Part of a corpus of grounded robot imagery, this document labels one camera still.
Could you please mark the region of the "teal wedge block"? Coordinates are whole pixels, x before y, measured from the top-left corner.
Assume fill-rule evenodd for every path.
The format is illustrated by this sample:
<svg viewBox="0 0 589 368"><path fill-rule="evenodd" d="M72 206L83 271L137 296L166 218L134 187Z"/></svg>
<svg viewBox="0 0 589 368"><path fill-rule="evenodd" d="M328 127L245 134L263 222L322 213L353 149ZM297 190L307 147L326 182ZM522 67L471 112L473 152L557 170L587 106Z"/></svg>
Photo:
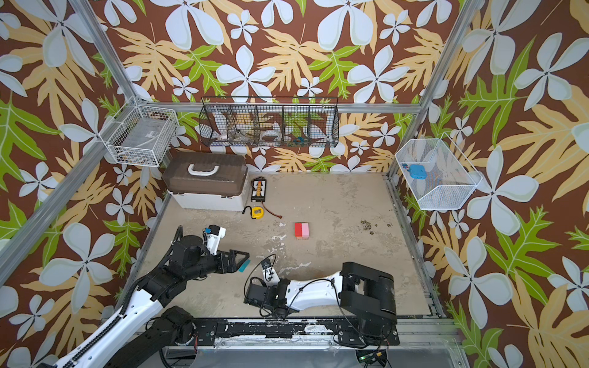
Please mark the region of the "teal wedge block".
<svg viewBox="0 0 589 368"><path fill-rule="evenodd" d="M241 265L241 267L239 268L239 272L244 272L247 269L249 263L250 263L250 260L249 259L248 260L245 260L243 262L243 264Z"/></svg>

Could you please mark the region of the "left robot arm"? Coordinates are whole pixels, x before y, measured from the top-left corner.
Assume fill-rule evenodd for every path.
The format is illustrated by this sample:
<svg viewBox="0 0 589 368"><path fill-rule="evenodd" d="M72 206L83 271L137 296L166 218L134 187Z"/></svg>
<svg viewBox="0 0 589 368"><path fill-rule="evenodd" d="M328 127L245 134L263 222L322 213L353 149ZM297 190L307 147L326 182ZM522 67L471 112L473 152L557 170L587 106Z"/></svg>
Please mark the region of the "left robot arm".
<svg viewBox="0 0 589 368"><path fill-rule="evenodd" d="M210 225L200 236L185 236L177 228L170 248L157 266L137 279L121 307L80 346L54 364L56 367L138 367L147 358L175 343L193 340L194 318L170 302L189 281L209 274L232 274L249 254L221 251L225 228Z"/></svg>

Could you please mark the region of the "red block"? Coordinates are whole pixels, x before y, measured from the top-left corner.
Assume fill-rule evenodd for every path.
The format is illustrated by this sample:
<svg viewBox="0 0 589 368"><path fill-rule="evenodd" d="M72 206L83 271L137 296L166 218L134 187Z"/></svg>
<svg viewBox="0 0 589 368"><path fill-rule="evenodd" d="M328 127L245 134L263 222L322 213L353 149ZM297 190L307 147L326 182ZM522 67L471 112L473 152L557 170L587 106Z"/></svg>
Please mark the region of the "red block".
<svg viewBox="0 0 589 368"><path fill-rule="evenodd" d="M303 231L303 224L302 223L296 223L294 225L294 236L296 237L296 239L303 238L304 231Z"/></svg>

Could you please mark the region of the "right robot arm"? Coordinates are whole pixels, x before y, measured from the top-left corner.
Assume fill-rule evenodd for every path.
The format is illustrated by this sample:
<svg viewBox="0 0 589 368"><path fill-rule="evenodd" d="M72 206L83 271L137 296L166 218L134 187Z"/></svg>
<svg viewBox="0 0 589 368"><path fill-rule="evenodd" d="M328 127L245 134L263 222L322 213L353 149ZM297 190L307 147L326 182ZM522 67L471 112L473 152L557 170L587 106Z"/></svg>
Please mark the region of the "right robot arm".
<svg viewBox="0 0 589 368"><path fill-rule="evenodd" d="M263 259L262 276L244 285L244 303L262 317L286 320L311 308L336 306L362 345L388 339L397 325L392 275L355 262L345 262L336 273L307 281L279 277L273 263Z"/></svg>

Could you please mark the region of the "pink block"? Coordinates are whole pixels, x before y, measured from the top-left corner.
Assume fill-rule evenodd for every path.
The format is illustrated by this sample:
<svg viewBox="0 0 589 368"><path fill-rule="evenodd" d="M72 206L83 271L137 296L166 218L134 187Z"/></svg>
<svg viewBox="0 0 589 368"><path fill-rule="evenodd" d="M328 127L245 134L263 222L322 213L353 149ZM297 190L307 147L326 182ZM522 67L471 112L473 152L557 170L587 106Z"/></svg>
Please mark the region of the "pink block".
<svg viewBox="0 0 589 368"><path fill-rule="evenodd" d="M301 235L303 239L308 239L310 236L310 229L308 223L301 223Z"/></svg>

